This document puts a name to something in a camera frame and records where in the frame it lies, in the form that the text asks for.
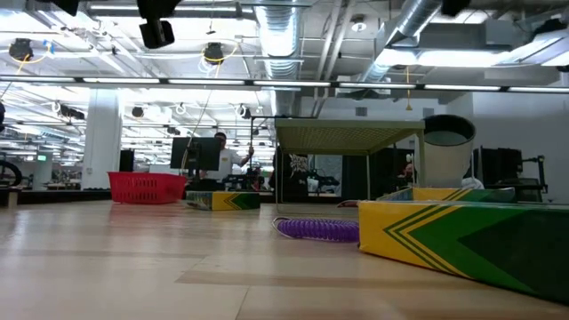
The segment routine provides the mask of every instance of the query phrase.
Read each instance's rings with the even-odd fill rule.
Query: cable
[[[26,55],[26,58],[24,58],[24,60],[20,61],[17,59],[14,59],[13,57],[12,60],[21,63],[20,69],[22,68],[23,65],[25,64],[34,64],[34,63],[38,63],[41,62],[43,59],[45,59],[45,57],[47,57],[47,54],[50,52],[50,50],[52,49],[52,47],[50,45],[47,45],[47,50],[45,51],[45,54],[38,60],[34,60],[34,61],[26,61],[29,58],[29,54]]]
[[[29,54],[26,54],[24,60],[26,60],[27,58],[29,58]],[[17,76],[20,74],[22,67],[24,67],[24,61],[19,61],[19,60],[16,61],[20,63],[20,67],[18,68],[18,71],[16,71],[16,76]],[[8,85],[6,85],[6,89],[4,89],[4,92],[2,92],[2,95],[0,95],[0,100],[3,98],[3,96],[6,94],[6,92],[8,91],[8,89],[10,89],[11,86],[12,86],[12,81],[8,83]]]
[[[204,59],[206,59],[206,60],[208,60],[208,61],[210,61],[210,62],[222,62],[222,61],[224,61],[224,60],[227,59],[227,58],[233,57],[233,55],[234,55],[235,52],[237,51],[237,47],[238,47],[238,46],[239,46],[239,45],[236,44],[236,45],[233,47],[233,51],[232,51],[228,56],[225,56],[225,57],[219,58],[219,59],[210,59],[210,58],[207,58],[207,57],[204,55],[205,48],[202,49],[202,53],[201,53],[201,54],[202,54],[202,56],[204,57]]]
[[[217,71],[215,71],[215,77],[216,78],[217,78],[217,75],[220,73],[220,68],[221,68],[221,64],[218,64],[217,65]],[[210,98],[212,97],[212,93],[213,93],[213,90],[210,90],[210,92],[207,95],[207,99],[205,100],[205,105],[204,105],[204,108],[202,109],[202,113],[199,115],[199,118],[197,119],[196,126],[194,127],[194,130],[192,130],[191,135],[189,136],[189,141],[188,141],[188,145],[186,147],[186,151],[184,151],[184,156],[181,159],[182,170],[186,169],[186,162],[188,160],[188,148],[192,144],[192,140],[194,139],[194,135],[196,134],[197,127],[202,122],[202,118],[204,117],[205,110],[207,109],[207,105],[210,103]]]

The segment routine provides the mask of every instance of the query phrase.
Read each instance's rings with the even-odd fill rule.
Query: computer monitor
[[[170,168],[218,171],[220,169],[221,140],[217,138],[193,138],[191,145],[189,137],[174,138],[172,141],[172,155]]]

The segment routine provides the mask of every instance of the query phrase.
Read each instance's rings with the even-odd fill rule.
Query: yellow box
[[[260,208],[260,196],[256,192],[188,191],[186,203],[208,211],[251,210]]]

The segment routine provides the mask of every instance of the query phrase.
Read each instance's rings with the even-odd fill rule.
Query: coiled cord
[[[328,219],[275,218],[273,228],[283,236],[343,243],[359,241],[357,222]]]

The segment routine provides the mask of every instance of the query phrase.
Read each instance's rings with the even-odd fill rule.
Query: fluorescent light
[[[545,63],[541,64],[544,67],[557,67],[557,66],[566,66],[569,65],[569,52],[562,53],[556,58],[553,58]]]
[[[139,10],[136,5],[108,5],[108,4],[94,4],[89,9],[91,10]]]
[[[415,84],[390,84],[390,83],[341,83],[341,88],[361,88],[361,89],[415,89]]]
[[[502,59],[500,54],[484,51],[428,50],[419,55],[417,63],[431,67],[491,67]]]
[[[99,83],[99,84],[159,84],[158,79],[148,78],[84,78],[86,83]]]
[[[417,57],[414,52],[406,50],[383,49],[380,55],[375,59],[378,66],[412,66],[416,65]]]
[[[198,85],[243,85],[243,80],[218,80],[218,79],[170,79],[171,84],[198,84]]]
[[[541,52],[551,45],[555,44],[557,41],[561,40],[560,37],[554,37],[550,39],[538,39],[536,37],[531,43],[520,46],[511,52],[504,52],[501,55],[501,60],[499,64],[517,64],[523,63],[524,60],[534,56],[534,54]]]
[[[497,85],[446,85],[446,84],[426,84],[428,90],[456,90],[456,91],[498,91]]]
[[[569,88],[555,87],[510,87],[509,92],[528,92],[528,93],[569,93]]]
[[[2,81],[12,82],[75,82],[75,79],[67,76],[0,76]]]
[[[90,8],[90,10],[131,10],[131,11],[138,11],[139,8],[136,5],[111,5],[111,4],[94,4]],[[219,11],[219,12],[226,12],[230,11],[228,7],[223,8],[216,8],[211,6],[204,6],[204,7],[196,7],[196,6],[188,6],[188,5],[179,5],[176,7],[175,11],[200,11],[200,12],[210,12],[210,11]],[[243,9],[243,12],[252,12],[250,9]]]
[[[6,151],[7,155],[14,155],[14,156],[35,156],[37,154],[36,151]]]
[[[329,87],[331,83],[321,81],[253,81],[254,85],[259,86],[309,86],[309,87]]]

